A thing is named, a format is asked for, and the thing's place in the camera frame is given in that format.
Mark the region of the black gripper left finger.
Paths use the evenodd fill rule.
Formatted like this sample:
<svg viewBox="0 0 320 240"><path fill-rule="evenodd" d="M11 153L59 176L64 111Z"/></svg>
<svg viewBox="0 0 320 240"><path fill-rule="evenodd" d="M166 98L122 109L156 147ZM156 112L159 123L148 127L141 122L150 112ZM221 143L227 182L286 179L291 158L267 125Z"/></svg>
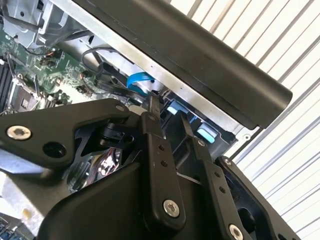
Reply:
<svg viewBox="0 0 320 240"><path fill-rule="evenodd" d="M108 98L3 116L0 168L44 183L62 177L81 157L116 148L124 152L120 169L160 163L176 171L159 118L156 96L149 97L148 110L141 115Z"/></svg>

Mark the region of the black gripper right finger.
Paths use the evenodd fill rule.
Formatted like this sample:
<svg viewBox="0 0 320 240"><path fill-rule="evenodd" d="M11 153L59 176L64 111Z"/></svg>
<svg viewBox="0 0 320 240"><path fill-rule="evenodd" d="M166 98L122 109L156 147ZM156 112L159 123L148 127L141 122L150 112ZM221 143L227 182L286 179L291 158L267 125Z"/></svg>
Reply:
<svg viewBox="0 0 320 240"><path fill-rule="evenodd" d="M225 156L212 159L203 140L195 137L187 114L178 112L183 137L177 171L198 181L202 213L210 240L297 240L298 235L240 169Z"/></svg>

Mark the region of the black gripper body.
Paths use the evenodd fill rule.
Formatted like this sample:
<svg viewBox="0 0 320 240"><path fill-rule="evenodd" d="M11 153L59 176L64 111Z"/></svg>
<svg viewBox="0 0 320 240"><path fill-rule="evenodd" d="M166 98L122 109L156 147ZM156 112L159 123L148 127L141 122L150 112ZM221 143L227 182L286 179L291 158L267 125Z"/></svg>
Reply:
<svg viewBox="0 0 320 240"><path fill-rule="evenodd" d="M202 187L174 165L131 163L57 203L39 240L220 240Z"/></svg>

